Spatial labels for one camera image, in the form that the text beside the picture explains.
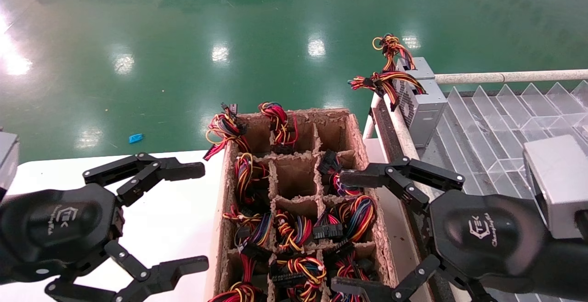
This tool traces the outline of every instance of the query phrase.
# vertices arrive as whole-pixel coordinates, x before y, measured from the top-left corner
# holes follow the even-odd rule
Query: gray metal box
[[[414,57],[413,61],[415,70],[405,70],[403,59],[398,60],[396,68],[398,71],[406,72],[416,78],[426,94],[416,95],[413,92],[414,86],[399,80],[394,80],[393,86],[398,93],[398,107],[402,111],[414,146],[424,148],[433,137],[437,123],[447,104],[447,99],[435,82],[435,74],[424,57]]]
[[[0,189],[8,190],[17,174],[19,145],[16,134],[0,131]]]
[[[571,135],[527,142],[527,181],[555,239],[581,238],[575,214],[588,210],[588,160]]]

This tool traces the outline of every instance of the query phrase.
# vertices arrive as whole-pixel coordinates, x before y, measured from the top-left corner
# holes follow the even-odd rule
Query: cardboard box
[[[368,156],[363,145],[357,119],[347,109],[308,109],[287,111],[288,121],[296,117],[299,139],[293,155],[277,155],[270,153],[273,138],[270,131],[270,120],[262,114],[240,114],[239,119],[248,124],[245,137],[251,147],[254,160],[262,162],[269,168],[269,198],[271,212],[281,208],[292,214],[301,214],[313,222],[322,214],[326,206],[344,202],[343,197],[327,195],[328,187],[323,186],[321,174],[317,166],[325,150],[336,151],[344,168],[361,170],[368,164]],[[216,213],[215,227],[219,229],[219,241],[212,241],[211,268],[209,270],[206,299],[227,291],[231,285],[240,280],[242,274],[239,252],[233,244],[236,225],[222,220],[222,213],[228,212],[235,204],[235,161],[239,155],[237,145],[231,143],[225,152],[221,191]],[[369,258],[373,263],[380,281],[395,287],[398,279],[391,255],[390,241],[384,224],[384,216],[379,206],[379,198],[375,189],[366,188],[365,195],[376,201],[376,218],[359,243],[355,243],[357,256]],[[277,231],[271,226],[269,241],[265,246],[272,252],[276,251]],[[321,240],[319,243],[307,242],[305,253],[316,255],[322,261],[324,250],[332,248],[336,243]],[[276,290],[267,275],[255,276],[256,285],[267,289],[267,301],[277,300]],[[321,302],[330,299],[330,289],[323,284]]]

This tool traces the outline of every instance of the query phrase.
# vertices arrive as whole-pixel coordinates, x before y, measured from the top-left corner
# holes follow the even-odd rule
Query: logo on robot hand
[[[68,206],[67,208],[59,210],[61,206],[61,204],[57,204],[51,213],[49,221],[47,222],[47,235],[53,234],[53,229],[55,229],[56,223],[59,224],[59,222],[61,222],[61,224],[59,224],[59,227],[61,228],[69,227],[68,222],[74,221],[78,215],[78,208]]]
[[[470,233],[478,239],[484,239],[490,235],[490,226],[487,221],[481,221],[480,216],[472,216],[473,220],[468,220]]]

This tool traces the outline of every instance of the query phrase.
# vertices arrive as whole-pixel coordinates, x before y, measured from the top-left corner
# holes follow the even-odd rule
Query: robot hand
[[[60,277],[45,292],[58,302],[141,302],[173,290],[185,274],[208,270],[206,256],[146,268],[118,244],[123,206],[162,180],[204,176],[204,164],[146,153],[86,170],[79,189],[10,195],[0,203],[0,285]],[[114,195],[106,185],[132,177]],[[133,281],[120,292],[74,284],[111,257]]]
[[[429,203],[414,181],[443,195]],[[360,295],[368,302],[403,302],[433,273],[475,302],[494,302],[484,289],[538,293],[588,301],[588,244],[554,239],[532,199],[461,192],[464,177],[403,157],[392,164],[369,164],[363,171],[343,170],[340,181],[357,187],[387,187],[407,208],[425,217],[423,234],[429,255],[399,283],[336,277],[332,289]]]

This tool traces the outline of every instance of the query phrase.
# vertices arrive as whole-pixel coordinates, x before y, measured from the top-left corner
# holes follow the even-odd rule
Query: green epoxy floor
[[[393,32],[435,73],[586,68],[588,0],[0,0],[21,162],[206,149],[219,103],[349,107]],[[129,145],[131,134],[143,133]]]

